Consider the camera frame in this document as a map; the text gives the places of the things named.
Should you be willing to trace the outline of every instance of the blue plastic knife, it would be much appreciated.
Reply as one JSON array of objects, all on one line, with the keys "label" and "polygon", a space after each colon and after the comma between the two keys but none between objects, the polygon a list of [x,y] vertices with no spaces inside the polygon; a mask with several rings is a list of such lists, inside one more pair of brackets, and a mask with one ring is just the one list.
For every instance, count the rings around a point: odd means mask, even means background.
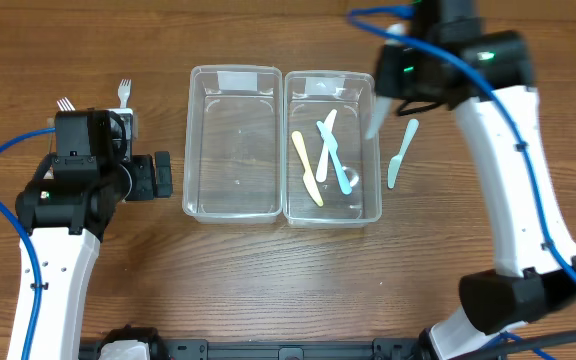
[{"label": "blue plastic knife", "polygon": [[326,125],[321,121],[317,121],[317,127],[321,132],[321,138],[324,140],[324,144],[328,146],[328,152],[330,153],[330,158],[335,166],[335,173],[337,173],[337,181],[339,181],[341,192],[344,195],[349,195],[352,192],[352,187],[350,187],[350,181],[348,181],[344,168],[341,166],[341,161],[339,161],[339,157],[337,156],[337,149],[339,148],[337,139],[335,139],[332,132],[330,132]]}]

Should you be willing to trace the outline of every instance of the clear plastic container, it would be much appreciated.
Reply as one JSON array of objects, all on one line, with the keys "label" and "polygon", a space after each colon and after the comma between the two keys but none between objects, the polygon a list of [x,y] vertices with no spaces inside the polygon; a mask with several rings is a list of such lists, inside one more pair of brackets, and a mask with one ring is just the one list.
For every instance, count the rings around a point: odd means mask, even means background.
[{"label": "clear plastic container", "polygon": [[202,223],[272,223],[282,209],[282,74],[198,66],[190,75],[183,209]]},{"label": "clear plastic container", "polygon": [[[343,71],[298,71],[286,75],[286,185],[284,215],[300,227],[362,227],[381,217],[379,137],[364,138],[373,112],[374,80],[368,74]],[[317,206],[303,182],[304,168],[290,138],[298,130],[304,137],[313,174],[317,171],[323,140],[316,122],[337,109],[333,135],[338,156],[352,186],[341,193],[332,162],[326,181],[317,183],[324,201]]]}]

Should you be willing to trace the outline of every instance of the plastic container with utensils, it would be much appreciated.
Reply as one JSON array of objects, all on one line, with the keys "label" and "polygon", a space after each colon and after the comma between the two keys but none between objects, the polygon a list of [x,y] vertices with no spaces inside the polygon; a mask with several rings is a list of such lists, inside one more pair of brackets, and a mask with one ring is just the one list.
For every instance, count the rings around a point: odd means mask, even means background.
[{"label": "plastic container with utensils", "polygon": [[[370,75],[343,71],[297,71],[286,75],[286,186],[284,215],[293,226],[362,227],[381,217],[379,137],[364,137],[373,111],[374,82]],[[323,147],[317,121],[336,109],[333,135],[337,155],[350,180],[352,192],[341,192],[332,162],[323,183],[318,183],[322,207],[308,194],[303,165],[289,139],[303,134],[313,172]]]},{"label": "plastic container with utensils", "polygon": [[192,70],[183,209],[202,223],[272,223],[282,209],[283,87],[273,67]]}]

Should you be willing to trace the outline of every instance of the yellow plastic knife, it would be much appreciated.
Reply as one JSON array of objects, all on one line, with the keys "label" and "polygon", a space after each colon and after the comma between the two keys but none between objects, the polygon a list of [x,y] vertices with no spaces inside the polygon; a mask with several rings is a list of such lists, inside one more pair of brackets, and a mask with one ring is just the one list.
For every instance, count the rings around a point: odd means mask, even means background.
[{"label": "yellow plastic knife", "polygon": [[317,183],[315,182],[315,175],[312,173],[310,168],[310,162],[308,161],[308,153],[306,152],[306,144],[304,143],[304,137],[299,131],[292,132],[292,142],[295,144],[301,163],[304,165],[304,184],[306,185],[306,190],[312,200],[319,206],[324,206],[324,200],[321,198],[319,189],[317,188]]}]

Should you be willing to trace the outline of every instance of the wooden tabletop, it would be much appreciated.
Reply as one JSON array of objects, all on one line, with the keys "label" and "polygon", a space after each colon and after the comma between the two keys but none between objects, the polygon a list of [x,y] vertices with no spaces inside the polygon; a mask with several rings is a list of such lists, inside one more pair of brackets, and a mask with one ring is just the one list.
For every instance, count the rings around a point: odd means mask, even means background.
[{"label": "wooden tabletop", "polygon": [[[576,240],[576,20],[490,18],[530,45],[541,130],[561,210]],[[361,230],[201,225],[182,210],[189,75],[207,64],[373,71],[382,40],[342,16],[0,9],[0,144],[45,127],[56,100],[118,105],[133,83],[136,153],[167,150],[171,199],[118,206],[90,280],[82,337],[125,324],[209,341],[416,337],[459,305],[461,276],[492,265],[478,179],[453,114],[418,117],[397,188],[388,160],[408,119],[381,131],[383,216]],[[12,207],[47,149],[25,142],[0,157],[0,198]],[[19,291],[18,236],[0,214],[0,359]],[[576,328],[576,304],[521,331]],[[552,349],[576,358],[576,345]],[[532,354],[520,357],[533,358]]]}]

